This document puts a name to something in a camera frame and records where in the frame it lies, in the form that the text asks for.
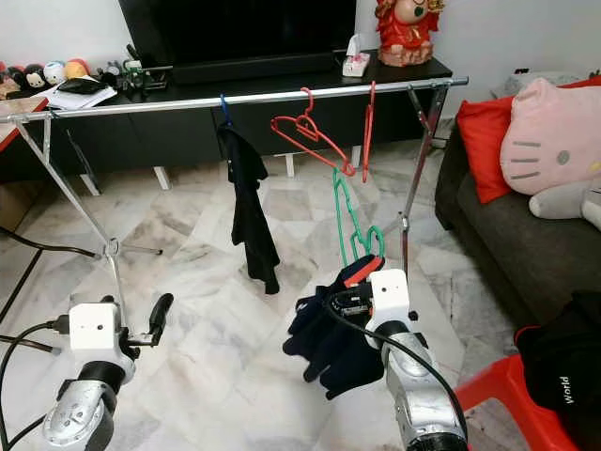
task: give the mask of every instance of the gray sofa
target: gray sofa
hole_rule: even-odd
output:
[[[534,217],[529,197],[482,205],[455,124],[440,169],[436,212],[476,259],[516,327],[553,319],[578,289],[601,291],[601,232],[580,219]]]

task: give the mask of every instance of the black tv cabinet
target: black tv cabinet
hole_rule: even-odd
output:
[[[143,101],[180,101],[268,92],[312,89],[377,83],[406,82],[452,76],[452,72],[433,59],[421,66],[390,68],[372,54],[370,66],[362,79],[341,75],[339,68],[325,72],[281,75],[244,81],[177,86],[137,95],[129,100],[118,96],[106,104]],[[427,112],[433,91],[417,91]],[[331,98],[316,102],[314,118],[320,128],[341,147],[362,144],[364,110],[367,96]],[[294,152],[296,148],[270,129],[273,116],[296,116],[306,107],[304,101],[231,105],[230,113],[243,135],[264,155]],[[69,145],[65,129],[69,128],[96,173],[114,172],[153,166],[182,166],[216,162],[223,158],[216,127],[223,122],[221,108],[137,113],[108,117],[78,117],[53,121],[52,152],[55,165],[67,175],[85,172]],[[39,140],[41,122],[27,126]],[[407,93],[378,95],[374,142],[391,142],[422,136],[423,129]],[[45,179],[47,173],[21,137],[0,153],[0,181]]]

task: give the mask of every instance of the marble floor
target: marble floor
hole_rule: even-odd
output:
[[[367,184],[350,181],[364,225],[388,226],[402,208],[419,143],[374,149]],[[434,215],[434,188],[443,153],[428,158],[412,213],[409,291],[420,328],[453,385],[515,351],[513,327],[496,306],[477,268]],[[267,158],[270,177],[259,196],[282,263],[281,291],[266,296],[246,274],[243,249],[232,245],[234,193],[223,164],[172,169],[173,189],[160,190],[151,171],[112,174],[103,195],[78,191],[111,236],[160,247],[161,257],[121,259],[129,325],[145,331],[153,302],[176,301],[159,347],[143,350],[133,382],[123,387],[111,450],[359,451],[401,450],[393,401],[383,382],[329,402],[301,377],[301,358],[281,351],[295,301],[329,284],[341,267],[331,170],[307,156]],[[98,250],[100,243],[77,211],[49,187],[19,233],[32,240]],[[387,239],[387,265],[399,265],[399,235]],[[0,240],[0,303],[32,256]],[[44,254],[2,325],[18,333],[115,292],[104,261]],[[36,339],[61,346],[62,338]],[[68,352],[59,356],[19,349],[8,369],[4,406],[9,435],[47,412],[61,382],[76,376]],[[475,450],[527,450],[513,421],[494,402],[468,412]],[[15,450],[38,449],[36,431]]]

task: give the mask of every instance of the white wall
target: white wall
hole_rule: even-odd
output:
[[[117,0],[1,0],[0,61],[7,64],[82,57],[94,68],[123,59],[131,42]],[[357,30],[365,48],[378,46],[376,0],[358,0]],[[435,56],[468,75],[454,88],[445,114],[462,99],[489,98],[515,68],[601,67],[601,0],[447,0],[435,34]]]

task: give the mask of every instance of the red hanger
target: red hanger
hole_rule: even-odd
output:
[[[369,152],[372,147],[372,131],[374,130],[374,105],[376,103],[376,82],[372,82],[371,101],[365,108],[365,133],[363,136],[363,183],[369,174]]]
[[[317,152],[309,149],[305,145],[303,145],[300,142],[298,142],[296,139],[292,138],[291,136],[288,136],[287,134],[285,134],[284,132],[282,132],[280,130],[280,128],[279,128],[279,125],[280,125],[279,123],[280,122],[283,122],[283,121],[293,122],[295,124],[295,126],[296,126],[297,132],[299,132],[300,134],[302,134],[306,138],[309,138],[311,141],[313,141],[315,143],[318,143],[319,140],[325,141],[328,144],[328,146],[330,146],[336,152],[338,152],[338,154],[343,159],[343,165],[342,165],[342,168],[340,169],[340,171],[343,174],[345,174],[345,175],[347,175],[349,177],[354,176],[357,171],[355,170],[355,168],[351,164],[351,162],[348,159],[348,157],[345,154],[345,152],[343,150],[341,150],[338,146],[336,146],[333,143],[333,141],[326,134],[324,134],[323,132],[321,132],[319,130],[319,128],[317,127],[315,121],[312,120],[311,117],[309,116],[311,114],[311,112],[313,111],[313,107],[314,107],[313,94],[311,93],[311,90],[309,88],[307,88],[307,87],[304,87],[304,88],[301,89],[301,91],[306,92],[307,95],[309,96],[309,106],[308,106],[308,108],[306,110],[304,110],[304,114],[300,115],[298,117],[289,117],[289,116],[278,116],[278,117],[275,117],[275,118],[273,118],[271,120],[271,129],[274,132],[278,133],[280,136],[282,136],[286,141],[289,141],[290,143],[292,143],[297,148],[300,148],[303,152],[307,152],[307,153],[313,155],[318,160],[320,160],[321,162],[327,164],[328,166],[338,167],[338,165],[336,163],[331,162],[327,158],[319,155]]]

